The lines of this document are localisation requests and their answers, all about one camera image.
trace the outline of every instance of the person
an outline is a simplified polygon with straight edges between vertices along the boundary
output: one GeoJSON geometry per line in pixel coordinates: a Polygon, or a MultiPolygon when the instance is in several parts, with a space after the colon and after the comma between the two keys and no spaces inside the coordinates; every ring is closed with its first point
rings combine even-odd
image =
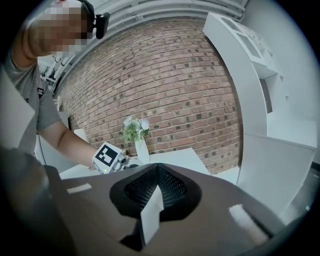
{"type": "Polygon", "coordinates": [[[3,68],[35,111],[18,148],[33,154],[38,132],[65,157],[75,163],[94,167],[92,157],[97,149],[62,123],[51,92],[40,77],[37,63],[37,57],[66,52],[69,46],[77,44],[92,32],[88,8],[82,2],[57,1],[36,18],[27,20],[17,33],[3,68]]]}

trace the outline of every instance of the white vase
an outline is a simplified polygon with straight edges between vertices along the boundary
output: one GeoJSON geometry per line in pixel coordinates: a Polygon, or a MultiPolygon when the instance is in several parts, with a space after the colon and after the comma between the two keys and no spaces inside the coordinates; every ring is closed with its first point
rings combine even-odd
{"type": "Polygon", "coordinates": [[[147,144],[145,139],[137,139],[134,141],[136,154],[138,155],[138,159],[144,164],[150,163],[149,151],[147,148],[147,144]]]}

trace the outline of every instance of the white tag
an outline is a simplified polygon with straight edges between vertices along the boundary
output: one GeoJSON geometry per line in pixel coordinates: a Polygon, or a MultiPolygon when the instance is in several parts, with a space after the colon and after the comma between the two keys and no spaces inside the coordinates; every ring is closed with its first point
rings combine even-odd
{"type": "Polygon", "coordinates": [[[162,193],[157,185],[148,203],[141,212],[144,242],[147,245],[159,229],[160,212],[164,209],[162,193]]]}

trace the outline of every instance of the brick wall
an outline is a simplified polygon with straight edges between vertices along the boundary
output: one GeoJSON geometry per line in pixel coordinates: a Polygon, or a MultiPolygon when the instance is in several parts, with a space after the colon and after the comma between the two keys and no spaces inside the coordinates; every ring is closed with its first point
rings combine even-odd
{"type": "Polygon", "coordinates": [[[135,155],[120,138],[128,115],[148,118],[149,152],[192,147],[213,174],[241,158],[241,124],[224,63],[194,19],[137,26],[87,54],[59,85],[72,129],[135,155]]]}

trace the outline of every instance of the white cabinet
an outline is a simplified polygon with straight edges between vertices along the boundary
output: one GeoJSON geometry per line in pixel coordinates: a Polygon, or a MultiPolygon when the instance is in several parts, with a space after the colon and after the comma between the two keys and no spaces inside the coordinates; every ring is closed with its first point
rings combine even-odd
{"type": "Polygon", "coordinates": [[[203,32],[222,57],[241,108],[243,157],[237,185],[279,215],[310,169],[316,122],[289,115],[286,77],[260,35],[214,13],[208,14],[203,32]]]}

